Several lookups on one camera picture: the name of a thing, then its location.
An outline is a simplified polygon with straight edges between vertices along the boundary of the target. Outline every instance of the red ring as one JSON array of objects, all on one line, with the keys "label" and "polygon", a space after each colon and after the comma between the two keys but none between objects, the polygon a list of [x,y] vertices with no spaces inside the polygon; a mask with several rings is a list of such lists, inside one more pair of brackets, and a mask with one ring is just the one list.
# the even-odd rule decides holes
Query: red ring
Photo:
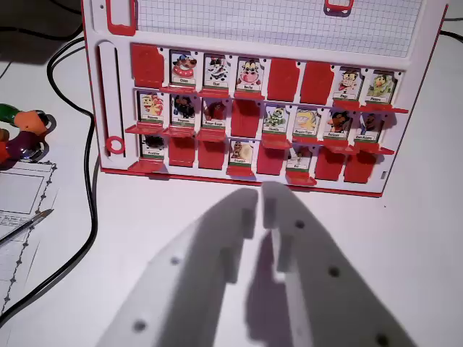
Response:
[{"label": "red ring", "polygon": [[[118,141],[121,144],[121,149],[120,150],[115,150],[113,149],[113,141]],[[124,140],[121,139],[119,136],[110,136],[106,140],[106,149],[113,154],[122,154],[125,151],[125,144]]]}]

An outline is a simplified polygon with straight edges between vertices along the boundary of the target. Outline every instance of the red clip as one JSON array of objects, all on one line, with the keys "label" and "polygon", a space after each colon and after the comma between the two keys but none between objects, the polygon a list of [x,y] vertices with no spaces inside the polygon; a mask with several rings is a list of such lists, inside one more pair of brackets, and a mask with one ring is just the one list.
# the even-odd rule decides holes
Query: red clip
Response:
[{"label": "red clip", "polygon": [[353,6],[354,6],[354,0],[349,0],[349,5],[347,6],[333,5],[333,4],[330,4],[329,0],[325,0],[326,9],[328,9],[329,11],[333,11],[333,12],[350,11]]},{"label": "red clip", "polygon": [[137,28],[135,27],[135,0],[129,1],[130,25],[113,24],[111,19],[111,0],[106,0],[106,18],[108,21],[108,30],[114,35],[133,36]]}]

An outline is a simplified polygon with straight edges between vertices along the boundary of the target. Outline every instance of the black cable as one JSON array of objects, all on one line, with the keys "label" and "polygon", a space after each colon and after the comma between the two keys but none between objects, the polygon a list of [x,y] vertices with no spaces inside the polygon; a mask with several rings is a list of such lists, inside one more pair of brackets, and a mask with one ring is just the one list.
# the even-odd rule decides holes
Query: black cable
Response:
[{"label": "black cable", "polygon": [[63,46],[58,52],[56,52],[50,59],[46,67],[46,74],[48,77],[48,81],[50,82],[51,87],[55,91],[55,93],[68,105],[73,107],[75,110],[85,114],[90,119],[90,126],[88,129],[87,139],[85,141],[85,152],[84,152],[84,178],[85,178],[85,191],[87,192],[87,201],[88,206],[90,208],[90,218],[91,218],[91,230],[90,235],[83,244],[82,247],[74,254],[71,259],[69,259],[64,265],[62,265],[55,273],[50,275],[47,279],[45,279],[42,283],[40,283],[37,287],[35,287],[30,293],[24,296],[21,300],[19,300],[16,304],[13,304],[5,313],[0,316],[0,327],[2,327],[6,322],[8,322],[13,316],[16,315],[19,311],[27,307],[28,305],[32,304],[36,299],[44,295],[49,289],[51,289],[55,284],[57,284],[64,276],[66,276],[79,262],[80,260],[87,254],[90,248],[93,245],[93,242],[96,239],[96,235],[98,233],[98,216],[96,214],[96,206],[95,202],[92,198],[92,188],[90,183],[90,173],[89,173],[89,156],[90,156],[90,145],[92,142],[93,131],[95,129],[95,121],[93,120],[93,115],[91,112],[85,110],[77,106],[73,103],[70,99],[63,95],[63,93],[59,90],[58,86],[56,85],[53,79],[53,70],[56,66],[57,59],[70,47],[76,45],[79,42],[83,42],[84,38],[78,38],[73,40]]},{"label": "black cable", "polygon": [[458,35],[456,33],[451,33],[450,31],[441,30],[440,34],[444,36],[449,36],[463,43],[463,36]]},{"label": "black cable", "polygon": [[55,5],[61,7],[62,9],[65,9],[66,11],[69,11],[69,12],[74,13],[74,14],[82,14],[82,12],[80,12],[79,10],[71,9],[70,7],[61,4],[61,3],[57,2],[56,0],[50,0],[50,1],[53,2]]},{"label": "black cable", "polygon": [[22,29],[20,27],[0,27],[0,32],[2,32],[2,31],[18,32],[18,33],[22,33],[22,34],[36,36],[38,38],[45,38],[47,40],[69,41],[69,40],[74,40],[82,32],[82,28],[83,28],[83,26],[81,24],[81,25],[79,25],[79,27],[77,28],[76,31],[74,31],[71,35],[68,35],[68,36],[55,36],[55,35],[37,33],[36,31],[32,31],[32,30],[28,30],[28,29]]},{"label": "black cable", "polygon": [[457,17],[457,18],[444,18],[444,22],[459,22],[460,20],[463,20],[463,17]]}]

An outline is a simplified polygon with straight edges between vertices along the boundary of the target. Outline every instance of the red flap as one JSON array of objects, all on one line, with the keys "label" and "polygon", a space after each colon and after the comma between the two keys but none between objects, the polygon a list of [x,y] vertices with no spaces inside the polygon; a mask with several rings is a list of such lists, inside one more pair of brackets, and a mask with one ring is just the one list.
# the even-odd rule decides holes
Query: red flap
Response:
[{"label": "red flap", "polygon": [[199,93],[199,96],[204,98],[216,98],[216,99],[228,99],[230,98],[228,89],[209,89],[203,88]]},{"label": "red flap", "polygon": [[163,134],[170,137],[191,137],[194,133],[194,127],[178,127],[176,125],[169,125],[169,128],[163,131]]},{"label": "red flap", "polygon": [[131,172],[150,173],[158,172],[165,168],[162,160],[140,159],[133,163],[127,170]]},{"label": "red flap", "polygon": [[183,85],[168,85],[167,87],[160,87],[159,90],[171,94],[195,94],[195,87],[185,87]]},{"label": "red flap", "polygon": [[206,129],[201,128],[197,134],[200,141],[223,142],[225,140],[225,129]]},{"label": "red flap", "polygon": [[323,145],[333,153],[355,154],[359,152],[357,148],[349,145],[347,140],[324,139]]},{"label": "red flap", "polygon": [[292,142],[305,143],[308,145],[319,145],[322,143],[317,137],[308,137],[308,136],[296,136],[292,135]]},{"label": "red flap", "polygon": [[333,84],[334,72],[329,63],[308,61],[301,87],[301,103],[325,105]]},{"label": "red flap", "polygon": [[130,25],[113,24],[111,18],[111,0],[106,0],[106,19],[108,23],[108,30],[113,35],[133,36],[137,30],[135,22],[135,0],[125,1],[129,2]]},{"label": "red flap", "polygon": [[356,100],[333,100],[333,106],[347,111],[360,111],[360,103]]},{"label": "red flap", "polygon": [[345,158],[344,154],[333,153],[328,148],[322,147],[318,152],[315,178],[337,181]]},{"label": "red flap", "polygon": [[221,170],[224,164],[225,142],[199,141],[197,159],[200,168]]},{"label": "red flap", "polygon": [[230,176],[251,177],[254,173],[250,166],[229,165],[226,169],[226,174]]},{"label": "red flap", "polygon": [[132,43],[132,73],[135,86],[146,88],[160,88],[164,81],[164,57],[153,45]]},{"label": "red flap", "polygon": [[364,112],[395,112],[395,113],[409,113],[408,110],[403,108],[393,108],[391,104],[383,103],[367,103],[365,106],[360,107]]},{"label": "red flap", "polygon": [[251,99],[251,100],[263,100],[264,97],[260,92],[242,92],[237,90],[234,92],[234,97],[236,99]]},{"label": "red flap", "polygon": [[286,179],[290,184],[299,186],[315,186],[317,181],[310,177],[308,172],[286,170]]},{"label": "red flap", "polygon": [[143,123],[139,121],[136,125],[125,129],[125,132],[139,135],[156,135],[162,132],[162,129],[162,123]]},{"label": "red flap", "polygon": [[344,181],[352,183],[367,183],[376,164],[376,155],[360,151],[350,155],[344,169]]},{"label": "red flap", "polygon": [[195,139],[172,137],[169,141],[169,165],[192,167],[195,161]]},{"label": "red flap", "polygon": [[231,135],[255,137],[259,127],[260,106],[253,100],[233,100]]},{"label": "red flap", "polygon": [[372,154],[392,155],[395,153],[393,150],[381,147],[378,143],[371,142],[357,141],[354,145],[354,148]]},{"label": "red flap", "polygon": [[258,174],[279,175],[284,161],[284,150],[274,150],[259,146]]},{"label": "red flap", "polygon": [[286,134],[262,134],[262,144],[263,147],[274,150],[291,148],[291,142],[286,138]]},{"label": "red flap", "polygon": [[267,99],[293,101],[298,80],[299,69],[295,60],[273,58],[268,77]]}]

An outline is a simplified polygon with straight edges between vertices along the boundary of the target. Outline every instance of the grid paper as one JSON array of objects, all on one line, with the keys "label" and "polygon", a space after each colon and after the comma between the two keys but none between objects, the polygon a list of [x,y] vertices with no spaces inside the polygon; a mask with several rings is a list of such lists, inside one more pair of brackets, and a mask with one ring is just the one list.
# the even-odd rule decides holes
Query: grid paper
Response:
[{"label": "grid paper", "polygon": [[[405,57],[422,0],[137,0],[138,30]],[[330,0],[348,4],[349,0]]]}]

